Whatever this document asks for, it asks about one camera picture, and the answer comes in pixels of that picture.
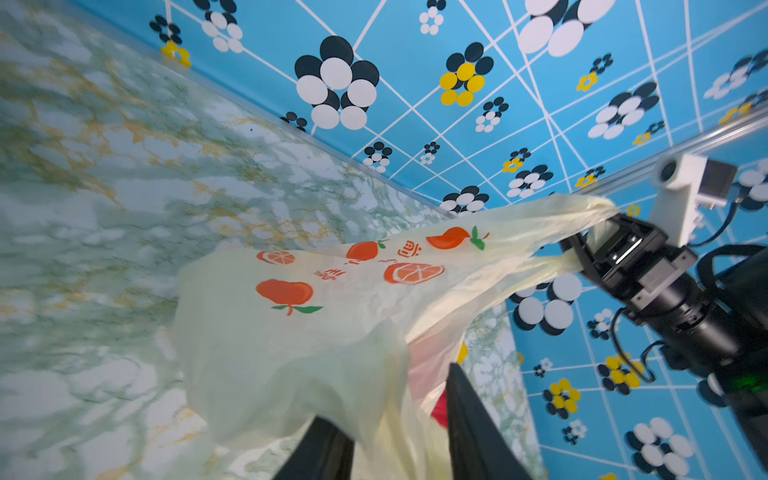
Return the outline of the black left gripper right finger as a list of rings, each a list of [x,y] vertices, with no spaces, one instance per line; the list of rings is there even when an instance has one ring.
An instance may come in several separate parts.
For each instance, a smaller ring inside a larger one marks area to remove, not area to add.
[[[531,480],[456,363],[450,365],[445,391],[453,478]]]

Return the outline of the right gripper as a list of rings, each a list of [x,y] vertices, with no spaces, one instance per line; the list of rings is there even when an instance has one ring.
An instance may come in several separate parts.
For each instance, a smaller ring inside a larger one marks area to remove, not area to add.
[[[653,224],[616,214],[590,232],[560,242],[576,255],[581,273],[631,312],[672,312],[699,299],[688,274],[697,256],[687,247],[667,244]]]

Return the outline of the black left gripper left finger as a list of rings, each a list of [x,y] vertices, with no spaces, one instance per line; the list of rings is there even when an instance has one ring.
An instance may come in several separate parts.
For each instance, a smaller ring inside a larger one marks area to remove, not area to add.
[[[274,480],[349,480],[354,442],[333,423],[316,417]]]

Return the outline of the red flower-shaped plate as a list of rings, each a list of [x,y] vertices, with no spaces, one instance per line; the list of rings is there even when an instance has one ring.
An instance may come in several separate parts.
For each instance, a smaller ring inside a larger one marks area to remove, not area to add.
[[[447,391],[443,390],[438,401],[436,402],[431,417],[444,429],[448,429],[448,412],[447,412]]]

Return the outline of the translucent cream plastic bag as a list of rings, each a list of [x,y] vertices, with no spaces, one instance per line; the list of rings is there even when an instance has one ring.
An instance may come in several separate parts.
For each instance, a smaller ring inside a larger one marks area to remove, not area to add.
[[[315,418],[356,444],[376,479],[448,479],[448,435],[430,415],[474,318],[580,266],[542,247],[603,233],[608,199],[553,195],[288,263],[237,248],[181,269],[171,338],[189,407],[214,439],[253,449]]]

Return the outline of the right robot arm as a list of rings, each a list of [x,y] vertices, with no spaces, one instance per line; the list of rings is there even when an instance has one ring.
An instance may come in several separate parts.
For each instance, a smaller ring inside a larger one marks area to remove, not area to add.
[[[617,214],[606,237],[561,241],[581,273],[658,336],[673,370],[713,375],[760,463],[767,462],[767,249],[736,244],[698,257],[657,226]]]

